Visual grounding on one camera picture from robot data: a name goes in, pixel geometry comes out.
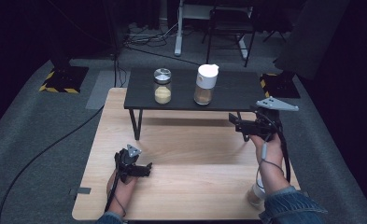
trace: glass jar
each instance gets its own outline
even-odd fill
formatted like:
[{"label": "glass jar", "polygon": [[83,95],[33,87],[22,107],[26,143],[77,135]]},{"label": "glass jar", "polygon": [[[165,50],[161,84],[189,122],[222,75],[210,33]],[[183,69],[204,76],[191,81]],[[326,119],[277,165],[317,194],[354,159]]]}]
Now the glass jar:
[{"label": "glass jar", "polygon": [[261,179],[257,179],[257,183],[252,185],[247,191],[247,200],[255,207],[260,206],[264,203],[265,199],[265,190],[264,186],[262,185]]},{"label": "glass jar", "polygon": [[154,99],[157,103],[165,105],[171,101],[172,74],[166,68],[159,68],[154,72]]}]

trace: jar lid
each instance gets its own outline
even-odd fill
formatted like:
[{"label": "jar lid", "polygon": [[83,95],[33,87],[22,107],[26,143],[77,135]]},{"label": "jar lid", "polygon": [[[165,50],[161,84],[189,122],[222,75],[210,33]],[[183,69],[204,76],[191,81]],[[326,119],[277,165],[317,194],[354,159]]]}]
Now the jar lid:
[{"label": "jar lid", "polygon": [[171,82],[171,71],[166,68],[159,68],[154,72],[154,81],[159,84],[168,84]]},{"label": "jar lid", "polygon": [[203,64],[198,68],[198,73],[204,77],[216,77],[219,73],[219,67],[215,64]]}]

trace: jeans jacket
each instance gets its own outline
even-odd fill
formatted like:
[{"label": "jeans jacket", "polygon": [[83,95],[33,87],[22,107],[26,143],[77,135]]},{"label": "jeans jacket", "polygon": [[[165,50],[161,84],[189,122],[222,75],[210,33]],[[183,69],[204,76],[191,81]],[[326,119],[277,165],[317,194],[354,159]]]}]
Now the jeans jacket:
[{"label": "jeans jacket", "polygon": [[[264,224],[315,224],[323,223],[317,213],[327,211],[305,197],[294,187],[288,187],[269,195],[264,202],[265,211],[259,214]],[[122,218],[112,212],[104,213],[96,224],[122,224]]]}]

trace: black table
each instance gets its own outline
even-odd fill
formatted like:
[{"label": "black table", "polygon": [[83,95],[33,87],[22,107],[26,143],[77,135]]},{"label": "black table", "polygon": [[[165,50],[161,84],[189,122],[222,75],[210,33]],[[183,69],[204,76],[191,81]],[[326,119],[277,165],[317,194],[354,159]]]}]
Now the black table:
[{"label": "black table", "polygon": [[[170,69],[172,73],[172,99],[166,105],[154,100],[154,69],[133,69],[128,83],[124,109],[128,109],[134,128],[134,138],[139,140],[143,110],[193,110],[252,112],[252,106],[265,95],[256,73],[227,72],[219,70],[218,80],[209,105],[194,102],[197,70]],[[136,124],[134,110],[139,110]]]}]

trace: yellow black tape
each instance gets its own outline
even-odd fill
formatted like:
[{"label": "yellow black tape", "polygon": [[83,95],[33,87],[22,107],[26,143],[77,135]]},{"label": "yellow black tape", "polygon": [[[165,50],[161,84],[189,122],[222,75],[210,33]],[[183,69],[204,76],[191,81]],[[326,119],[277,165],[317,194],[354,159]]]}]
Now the yellow black tape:
[{"label": "yellow black tape", "polygon": [[49,82],[49,79],[54,75],[54,70],[47,75],[46,80],[44,80],[43,85],[41,85],[39,91],[46,91],[47,90],[47,83]]},{"label": "yellow black tape", "polygon": [[69,84],[58,80],[59,76],[55,73],[54,69],[47,75],[46,80],[41,85],[39,91],[51,91],[51,92],[69,92],[69,93],[80,93],[79,86],[72,87]]},{"label": "yellow black tape", "polygon": [[261,87],[262,87],[262,90],[264,91],[264,95],[265,97],[270,97],[270,90],[268,90],[268,85],[267,85],[267,82],[266,82],[266,78],[265,76],[271,76],[271,77],[275,77],[277,76],[277,74],[274,74],[274,73],[265,73],[265,74],[262,74],[260,76],[260,84],[261,84]]}]

